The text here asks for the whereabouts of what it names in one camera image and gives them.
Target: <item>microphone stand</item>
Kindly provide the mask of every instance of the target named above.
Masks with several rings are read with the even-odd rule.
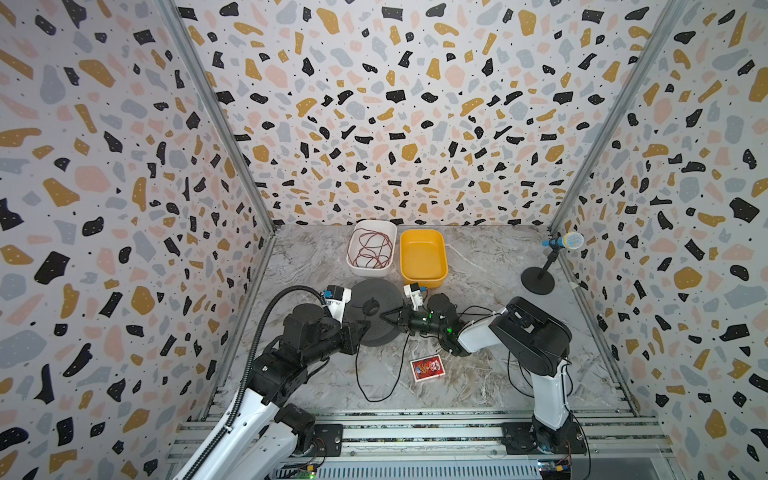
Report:
[[[552,248],[552,251],[547,255],[547,263],[544,264],[544,268],[531,266],[525,269],[520,276],[523,286],[529,292],[536,295],[548,295],[554,290],[554,277],[547,270],[558,258],[560,250],[564,247],[558,245],[557,239],[551,240],[549,246]]]

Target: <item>speckled wall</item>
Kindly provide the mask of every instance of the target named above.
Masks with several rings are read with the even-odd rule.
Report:
[[[276,223],[547,223],[665,2],[179,0]]]
[[[252,204],[150,2],[0,3],[0,477],[159,478]]]
[[[768,2],[690,2],[567,226],[689,478],[768,478]]]

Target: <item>microphone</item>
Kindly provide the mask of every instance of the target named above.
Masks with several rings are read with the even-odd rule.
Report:
[[[553,238],[541,242],[544,247],[564,247],[569,250],[576,250],[584,245],[584,235],[579,232],[568,232],[563,237]]]

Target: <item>yellow plastic bin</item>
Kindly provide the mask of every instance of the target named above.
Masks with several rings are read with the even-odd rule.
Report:
[[[445,240],[437,230],[406,230],[400,237],[400,273],[406,283],[437,288],[448,276]]]

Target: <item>gray marble surface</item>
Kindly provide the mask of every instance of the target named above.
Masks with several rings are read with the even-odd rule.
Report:
[[[399,227],[399,234],[412,227]],[[431,227],[445,238],[449,275],[432,293],[445,293],[462,311],[469,305],[501,309],[513,296],[522,296],[566,323],[573,332],[570,367],[574,391],[569,402],[573,409],[616,409],[622,405],[611,383],[606,365],[581,315],[571,287],[559,265],[552,266],[556,279],[553,293],[537,296],[520,283],[520,273],[528,266],[542,265],[544,231],[528,227]],[[353,227],[284,226],[261,284],[253,311],[243,332],[233,368],[227,374],[219,398],[228,403],[237,390],[245,358],[268,302],[283,288],[303,284],[324,290],[328,284],[352,286],[363,280],[351,273],[345,261],[346,242]],[[399,254],[386,279],[400,287]],[[312,302],[304,293],[285,296],[273,309],[264,329],[260,350],[283,331],[283,318],[297,304]],[[358,369],[362,387],[370,399],[386,396],[395,384],[403,333],[382,347],[362,347]],[[446,375],[416,383],[409,360],[441,353]],[[406,363],[394,393],[384,402],[369,403],[361,395],[355,379],[355,357],[336,354],[330,364],[310,382],[301,386],[291,402],[305,409],[508,409],[531,410],[533,400],[515,391],[507,378],[508,350],[501,345],[483,349],[468,357],[453,357],[441,351],[436,339],[411,337],[406,347]],[[511,358],[511,379],[524,392],[530,387]]]

